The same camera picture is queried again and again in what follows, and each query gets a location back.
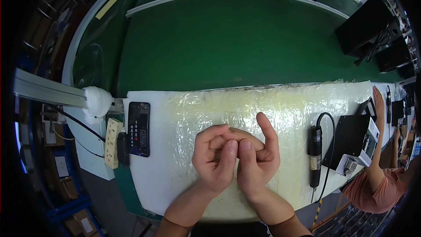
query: green workbench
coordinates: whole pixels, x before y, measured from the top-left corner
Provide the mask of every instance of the green workbench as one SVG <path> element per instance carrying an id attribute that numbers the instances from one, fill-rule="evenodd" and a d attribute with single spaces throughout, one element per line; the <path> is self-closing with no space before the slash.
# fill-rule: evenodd
<path id="1" fill-rule="evenodd" d="M 73 67 L 75 86 L 98 86 L 115 97 L 131 90 L 188 91 L 297 82 L 397 82 L 373 59 L 353 66 L 334 30 L 345 19 L 293 0 L 175 0 L 125 12 L 153 0 L 118 0 L 92 19 Z M 347 15 L 353 0 L 319 0 Z M 142 209 L 129 169 L 114 170 L 127 210 Z"/>

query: power strip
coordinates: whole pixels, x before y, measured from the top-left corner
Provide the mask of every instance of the power strip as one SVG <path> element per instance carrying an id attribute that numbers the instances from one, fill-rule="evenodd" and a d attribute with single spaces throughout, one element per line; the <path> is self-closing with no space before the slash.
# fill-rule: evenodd
<path id="1" fill-rule="evenodd" d="M 114 118 L 108 119 L 104 161 L 105 164 L 112 169 L 116 169 L 118 167 L 117 137 L 122 128 L 123 122 Z"/>

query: person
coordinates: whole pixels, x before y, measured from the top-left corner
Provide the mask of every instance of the person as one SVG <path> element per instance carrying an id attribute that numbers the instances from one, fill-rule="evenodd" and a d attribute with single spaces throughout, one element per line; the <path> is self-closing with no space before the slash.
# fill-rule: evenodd
<path id="1" fill-rule="evenodd" d="M 238 187 L 257 216 L 268 225 L 271 234 L 274 237 L 312 236 L 298 220 L 291 204 L 266 187 L 280 165 L 278 136 L 265 114 L 260 112 L 256 118 L 265 144 L 248 132 L 229 128 L 227 124 L 213 125 L 197 134 L 192 163 L 199 180 L 167 208 L 156 237 L 187 236 L 209 202 L 233 181 L 237 157 Z M 255 232 L 259 224 L 260 235 Z M 214 233 L 217 225 L 202 231 L 201 226 L 196 226 L 191 236 L 268 236 L 264 224 L 254 224 L 254 229 L 249 226 L 225 224 L 216 230 L 218 234 Z"/>
<path id="2" fill-rule="evenodd" d="M 383 213 L 395 206 L 406 192 L 419 168 L 420 156 L 412 159 L 407 170 L 404 167 L 397 168 L 398 133 L 395 133 L 396 161 L 391 163 L 395 168 L 380 168 L 379 161 L 384 132 L 384 101 L 376 87 L 373 88 L 373 96 L 377 114 L 376 126 L 380 132 L 378 143 L 374 149 L 370 166 L 346 185 L 342 189 L 342 193 L 350 199 L 355 207 L 364 212 Z"/>

